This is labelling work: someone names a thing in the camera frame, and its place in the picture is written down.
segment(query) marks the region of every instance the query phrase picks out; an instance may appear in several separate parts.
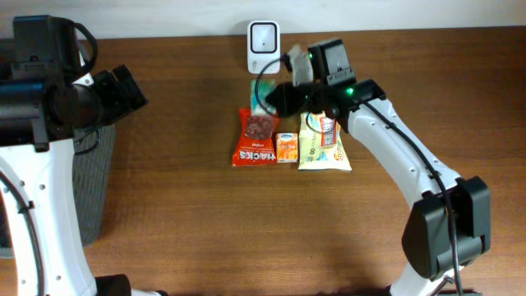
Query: small carton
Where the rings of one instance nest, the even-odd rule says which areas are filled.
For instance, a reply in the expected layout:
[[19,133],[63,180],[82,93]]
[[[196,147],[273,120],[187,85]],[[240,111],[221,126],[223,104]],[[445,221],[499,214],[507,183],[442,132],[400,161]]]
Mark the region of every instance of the small carton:
[[298,162],[298,134],[292,132],[277,134],[276,155],[279,163]]

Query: wood grain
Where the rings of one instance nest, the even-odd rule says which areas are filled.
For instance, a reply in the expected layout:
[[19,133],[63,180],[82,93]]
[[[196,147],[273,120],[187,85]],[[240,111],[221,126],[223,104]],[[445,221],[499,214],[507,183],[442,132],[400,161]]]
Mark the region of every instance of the wood grain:
[[[464,287],[523,294],[526,28],[284,35],[282,46],[334,36],[431,151],[491,189],[491,251],[462,272]],[[97,68],[128,65],[150,104],[118,124],[102,233],[85,249],[93,274],[172,295],[391,284],[409,209],[359,142],[343,139],[352,173],[231,167],[253,78],[245,48],[242,36],[99,42]],[[0,261],[2,294],[16,292],[15,269]]]

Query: black cable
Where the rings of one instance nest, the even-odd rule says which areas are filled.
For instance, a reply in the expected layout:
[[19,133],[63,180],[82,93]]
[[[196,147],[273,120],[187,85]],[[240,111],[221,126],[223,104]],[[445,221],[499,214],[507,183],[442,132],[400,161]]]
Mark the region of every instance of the black cable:
[[87,148],[82,151],[75,152],[75,156],[79,155],[86,155],[90,153],[91,151],[97,149],[97,146],[99,146],[100,142],[102,141],[102,133],[100,132],[100,128],[95,131],[97,133],[97,141],[92,145],[92,147]]
[[321,132],[319,132],[319,131],[317,131],[314,127],[311,126],[311,124],[309,123],[309,117],[311,117],[311,114],[312,114],[312,113],[308,112],[308,113],[307,113],[307,116],[305,117],[305,124],[307,125],[307,127],[308,127],[309,129],[311,129],[313,132],[317,132],[317,133],[320,133],[320,134],[325,133],[326,131],[321,131]]
[[457,229],[456,229],[456,223],[454,221],[453,216],[453,206],[451,204],[450,194],[445,189],[444,183],[442,182],[442,179],[437,171],[433,168],[427,157],[422,153],[420,148],[411,140],[411,138],[406,135],[404,132],[402,132],[398,127],[396,127],[396,124],[391,122],[389,119],[387,119],[382,113],[380,113],[378,110],[376,110],[374,107],[369,104],[369,102],[364,101],[362,104],[366,105],[376,116],[378,116],[385,124],[387,124],[388,127],[393,129],[396,133],[399,134],[414,150],[417,152],[418,156],[422,159],[423,163],[426,165],[427,169],[431,172],[432,177],[436,180],[436,183],[438,183],[438,187],[441,189],[442,196],[445,200],[445,208],[447,210],[447,220],[448,220],[448,229],[450,233],[450,243],[451,243],[451,251],[453,255],[453,270],[454,270],[454,285],[456,286],[457,293],[459,296],[463,295],[462,290],[462,281],[460,280],[460,268],[459,268],[459,246],[457,242]]
[[272,60],[270,61],[268,64],[266,64],[264,67],[263,67],[263,70],[261,70],[260,74],[257,76],[256,78],[256,84],[254,85],[254,96],[256,97],[256,101],[257,103],[260,105],[260,107],[263,109],[263,111],[265,111],[265,113],[269,114],[270,116],[272,117],[276,117],[276,114],[272,114],[271,111],[269,111],[262,103],[261,103],[261,100],[260,100],[260,94],[259,94],[259,84],[260,84],[260,80],[261,78],[263,77],[263,74],[265,74],[265,70],[272,66],[275,62],[281,62],[285,57],[287,56],[287,54],[285,53],[284,55],[282,55],[281,57],[279,58],[276,58],[275,60]]
[[24,198],[16,190],[15,185],[9,181],[7,176],[0,171],[0,181],[7,187],[7,190],[15,197],[18,204],[18,214],[23,214],[25,224],[27,225],[27,232],[30,236],[31,246],[33,248],[33,257],[35,258],[36,276],[37,276],[37,295],[44,296],[44,264],[40,256],[39,239],[36,236],[35,225],[31,219],[30,208],[25,204]]
[[75,23],[73,26],[77,30],[79,30],[88,40],[88,43],[91,46],[92,54],[91,54],[91,58],[89,61],[86,61],[86,60],[84,61],[85,64],[84,66],[81,67],[80,71],[76,73],[76,75],[73,78],[66,81],[68,85],[73,83],[73,81],[76,81],[77,79],[91,72],[91,70],[93,70],[95,66],[95,63],[97,62],[97,56],[99,55],[99,46],[97,45],[97,39],[88,31],[88,29],[84,27],[84,25]]
[[93,130],[90,130],[89,132],[86,132],[84,136],[81,136],[80,138],[73,138],[73,142],[81,144],[84,139],[86,139],[88,136],[91,136],[93,132],[97,132],[97,130],[102,127],[94,127]]
[[449,276],[445,276],[442,282],[428,296],[437,296],[447,284],[454,284],[454,280]]

